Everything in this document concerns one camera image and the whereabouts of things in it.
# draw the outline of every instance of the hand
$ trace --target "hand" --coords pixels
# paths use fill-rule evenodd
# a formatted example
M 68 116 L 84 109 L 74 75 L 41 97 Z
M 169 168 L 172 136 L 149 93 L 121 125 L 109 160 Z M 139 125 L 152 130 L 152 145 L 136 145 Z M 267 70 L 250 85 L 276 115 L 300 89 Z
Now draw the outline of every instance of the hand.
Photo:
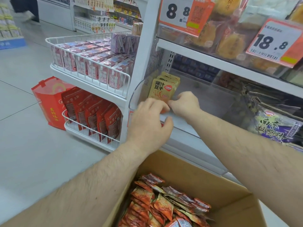
M 178 95 L 178 100 L 170 100 L 169 106 L 174 113 L 186 120 L 187 123 L 200 111 L 198 98 L 192 92 L 182 92 Z
M 141 102 L 131 118 L 126 142 L 146 152 L 147 155 L 158 150 L 169 139 L 174 123 L 169 116 L 161 126 L 160 112 L 169 111 L 163 101 L 148 98 Z

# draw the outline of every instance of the red bag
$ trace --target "red bag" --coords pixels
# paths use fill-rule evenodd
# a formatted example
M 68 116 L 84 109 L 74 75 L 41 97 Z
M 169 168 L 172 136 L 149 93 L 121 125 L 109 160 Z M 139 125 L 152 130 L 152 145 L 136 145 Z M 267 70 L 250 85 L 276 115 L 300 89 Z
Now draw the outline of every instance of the red bag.
M 39 106 L 48 121 L 48 124 L 65 130 L 62 112 L 66 109 L 61 98 L 62 92 L 73 88 L 74 85 L 63 82 L 52 76 L 42 80 L 32 88 Z

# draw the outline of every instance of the hairy arm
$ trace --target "hairy arm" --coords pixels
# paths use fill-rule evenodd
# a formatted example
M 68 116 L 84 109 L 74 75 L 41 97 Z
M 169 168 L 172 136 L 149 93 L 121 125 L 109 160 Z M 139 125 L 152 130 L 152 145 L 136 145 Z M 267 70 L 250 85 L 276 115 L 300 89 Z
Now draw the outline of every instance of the hairy arm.
M 169 104 L 245 187 L 289 226 L 302 226 L 302 153 L 202 111 L 191 92 Z
M 102 226 L 139 165 L 169 138 L 173 122 L 161 127 L 162 109 L 162 101 L 141 103 L 124 144 L 2 227 Z

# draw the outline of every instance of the gray floor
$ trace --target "gray floor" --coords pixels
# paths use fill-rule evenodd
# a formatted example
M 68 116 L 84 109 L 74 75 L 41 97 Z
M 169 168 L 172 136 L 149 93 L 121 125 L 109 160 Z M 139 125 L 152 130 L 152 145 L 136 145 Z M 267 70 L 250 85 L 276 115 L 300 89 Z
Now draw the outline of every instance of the gray floor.
M 31 91 L 52 76 L 45 38 L 77 33 L 15 22 L 27 46 L 0 50 L 0 224 L 107 154 L 49 126 Z

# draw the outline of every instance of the forearm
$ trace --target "forearm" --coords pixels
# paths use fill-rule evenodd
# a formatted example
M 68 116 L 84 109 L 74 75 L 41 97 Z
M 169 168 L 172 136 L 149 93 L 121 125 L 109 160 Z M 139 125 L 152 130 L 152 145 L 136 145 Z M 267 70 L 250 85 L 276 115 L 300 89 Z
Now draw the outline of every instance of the forearm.
M 188 121 L 223 165 L 290 226 L 303 218 L 303 155 L 202 110 Z
M 122 144 L 3 227 L 102 226 L 130 177 L 146 157 L 133 145 Z

